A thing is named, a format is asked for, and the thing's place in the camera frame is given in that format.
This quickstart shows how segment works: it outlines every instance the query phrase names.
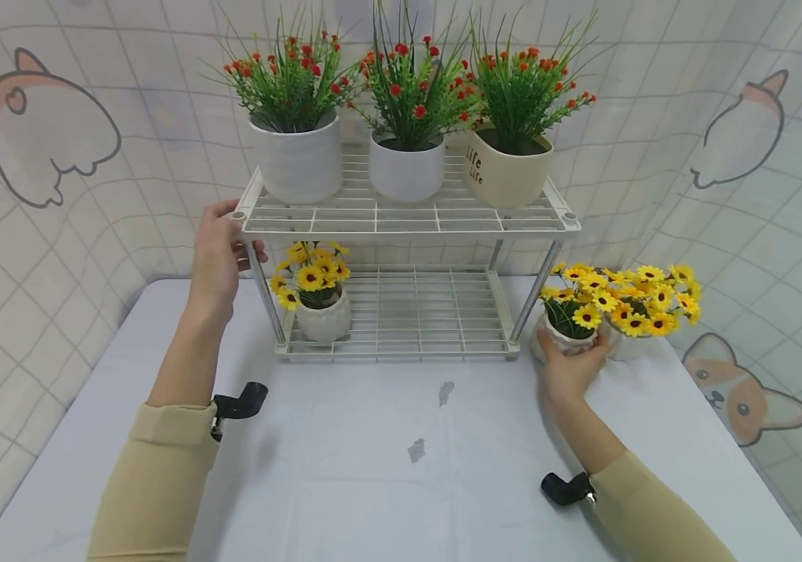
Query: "shelf rack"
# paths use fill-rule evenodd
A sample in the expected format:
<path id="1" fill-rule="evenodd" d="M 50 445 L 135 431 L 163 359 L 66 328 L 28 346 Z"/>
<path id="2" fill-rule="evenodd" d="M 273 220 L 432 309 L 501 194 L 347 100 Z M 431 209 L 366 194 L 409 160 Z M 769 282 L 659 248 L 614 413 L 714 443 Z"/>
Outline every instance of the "shelf rack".
<path id="1" fill-rule="evenodd" d="M 276 353 L 296 359 L 517 356 L 519 336 L 561 243 L 582 230 L 582 225 L 549 178 L 531 205 L 499 209 L 472 195 L 464 182 L 464 167 L 464 156 L 448 153 L 441 189 L 428 201 L 412 205 L 384 199 L 371 188 L 366 149 L 358 144 L 343 147 L 342 189 L 317 205 L 286 205 L 277 200 L 266 193 L 256 170 L 233 213 L 248 243 L 252 239 L 387 242 L 436 238 L 495 243 L 484 266 L 354 265 L 347 281 L 351 330 L 329 345 L 305 341 L 293 312 L 279 318 L 263 267 L 251 255 L 260 297 L 276 335 Z M 519 238 L 553 243 L 514 321 L 495 266 L 502 244 Z"/>

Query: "black clamp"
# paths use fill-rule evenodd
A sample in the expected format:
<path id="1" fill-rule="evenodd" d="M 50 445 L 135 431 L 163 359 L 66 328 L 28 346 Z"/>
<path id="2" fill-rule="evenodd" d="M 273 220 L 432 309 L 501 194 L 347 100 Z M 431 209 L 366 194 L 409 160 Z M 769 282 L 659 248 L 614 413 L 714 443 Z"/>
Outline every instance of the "black clamp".
<path id="1" fill-rule="evenodd" d="M 591 505 L 597 503 L 594 488 L 591 486 L 588 475 L 584 472 L 575 475 L 575 478 L 568 482 L 553 472 L 548 473 L 541 481 L 541 491 L 544 493 L 544 497 L 557 505 L 572 505 L 585 498 L 588 498 Z"/>
<path id="2" fill-rule="evenodd" d="M 213 418 L 213 428 L 210 436 L 218 443 L 223 439 L 223 426 L 226 420 L 243 420 L 253 418 L 263 406 L 269 389 L 258 382 L 249 382 L 237 398 L 217 394 L 213 397 L 216 404 L 216 418 Z"/>

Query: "corgi drawing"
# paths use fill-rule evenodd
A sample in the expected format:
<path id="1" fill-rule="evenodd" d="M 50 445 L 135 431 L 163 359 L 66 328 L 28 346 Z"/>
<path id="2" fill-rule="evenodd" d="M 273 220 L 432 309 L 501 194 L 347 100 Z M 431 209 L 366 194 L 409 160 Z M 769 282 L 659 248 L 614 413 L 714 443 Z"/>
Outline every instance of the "corgi drawing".
<path id="1" fill-rule="evenodd" d="M 713 118 L 691 166 L 697 189 L 734 182 L 766 162 L 785 128 L 779 94 L 787 79 L 789 71 L 782 69 L 759 84 L 748 82 L 738 100 Z"/>
<path id="2" fill-rule="evenodd" d="M 802 427 L 802 402 L 763 386 L 715 333 L 697 338 L 683 365 L 740 446 L 755 444 L 765 431 Z"/>
<path id="3" fill-rule="evenodd" d="M 79 85 L 19 47 L 0 76 L 0 176 L 26 205 L 63 205 L 61 176 L 92 176 L 122 144 L 114 119 Z"/>

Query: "white ceramic pot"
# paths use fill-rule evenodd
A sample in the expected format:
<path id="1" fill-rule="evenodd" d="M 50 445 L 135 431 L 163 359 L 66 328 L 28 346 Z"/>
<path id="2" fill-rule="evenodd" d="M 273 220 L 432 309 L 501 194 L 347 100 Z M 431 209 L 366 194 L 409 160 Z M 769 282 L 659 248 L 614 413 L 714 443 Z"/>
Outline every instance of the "white ceramic pot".
<path id="1" fill-rule="evenodd" d="M 329 112 L 305 133 L 277 133 L 254 117 L 260 173 L 266 190 L 293 205 L 322 201 L 341 188 L 339 117 Z"/>
<path id="2" fill-rule="evenodd" d="M 490 129 L 480 126 L 478 130 Z M 466 183 L 476 196 L 497 208 L 519 208 L 538 199 L 550 172 L 554 145 L 547 138 L 535 141 L 547 149 L 537 155 L 504 154 L 491 147 L 476 130 L 468 133 Z"/>
<path id="3" fill-rule="evenodd" d="M 304 337 L 311 342 L 332 343 L 350 330 L 350 297 L 345 286 L 339 300 L 328 308 L 307 308 L 298 302 L 294 317 Z"/>
<path id="4" fill-rule="evenodd" d="M 378 194 L 401 203 L 429 199 L 444 183 L 444 136 L 437 146 L 419 152 L 385 148 L 379 141 L 387 136 L 369 137 L 369 181 Z"/>
<path id="5" fill-rule="evenodd" d="M 651 336 L 630 337 L 619 331 L 619 328 L 610 323 L 607 315 L 598 328 L 610 343 L 610 351 L 607 358 L 612 361 L 631 361 L 637 359 L 644 353 L 647 341 Z"/>
<path id="6" fill-rule="evenodd" d="M 541 349 L 541 344 L 538 343 L 538 330 L 541 329 L 547 331 L 564 355 L 578 355 L 583 351 L 587 351 L 593 347 L 594 341 L 597 339 L 597 331 L 592 332 L 591 336 L 583 340 L 562 335 L 551 325 L 551 322 L 547 319 L 547 313 L 542 310 L 541 315 L 535 321 L 535 327 L 532 328 L 532 337 L 529 339 L 529 349 L 532 351 L 532 355 L 535 355 L 535 358 L 541 361 L 542 365 L 544 364 L 544 350 Z"/>

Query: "grid pattern backdrop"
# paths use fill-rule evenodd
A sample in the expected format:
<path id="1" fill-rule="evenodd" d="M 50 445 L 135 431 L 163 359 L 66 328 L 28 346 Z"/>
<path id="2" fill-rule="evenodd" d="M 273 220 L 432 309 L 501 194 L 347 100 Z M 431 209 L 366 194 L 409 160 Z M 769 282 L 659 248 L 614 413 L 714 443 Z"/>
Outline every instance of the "grid pattern backdrop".
<path id="1" fill-rule="evenodd" d="M 62 205 L 35 208 L 5 182 L 33 182 L 58 201 L 38 184 L 30 158 L 83 161 L 80 149 L 94 132 L 74 126 L 84 100 L 52 106 L 58 119 L 33 117 L 36 102 L 27 109 L 31 128 L 0 130 L 0 142 L 23 155 L 0 169 L 0 513 L 147 279 L 185 276 L 201 210 L 240 196 L 251 176 L 256 153 L 246 116 L 226 87 L 201 76 L 209 73 L 202 61 L 222 63 L 223 13 L 242 35 L 265 39 L 280 10 L 297 4 L 0 0 L 0 76 L 16 68 L 17 48 L 28 49 L 51 75 L 93 96 L 122 137 L 90 176 L 61 176 Z M 316 4 L 330 27 L 344 24 L 348 57 L 363 54 L 371 2 Z M 453 4 L 411 2 L 428 30 L 443 27 Z M 707 285 L 704 325 L 678 333 L 673 345 L 683 350 L 717 332 L 766 386 L 802 399 L 802 0 L 456 5 L 481 8 L 491 29 L 521 6 L 515 39 L 543 48 L 559 39 L 566 16 L 601 11 L 600 41 L 585 55 L 603 52 L 586 69 L 593 76 L 579 81 L 598 102 L 550 132 L 552 177 L 584 226 L 561 258 L 687 262 Z M 779 96 L 786 126 L 775 152 L 743 180 L 692 188 L 690 168 L 711 119 L 745 83 L 780 69 L 790 78 Z M 365 141 L 355 115 L 340 117 L 344 140 Z M 45 144 L 59 154 L 41 153 Z M 501 271 L 535 272 L 548 245 L 509 244 Z M 352 248 L 354 261 L 381 264 L 468 264 L 490 253 L 483 244 Z M 802 532 L 802 428 L 766 432 L 747 451 Z"/>

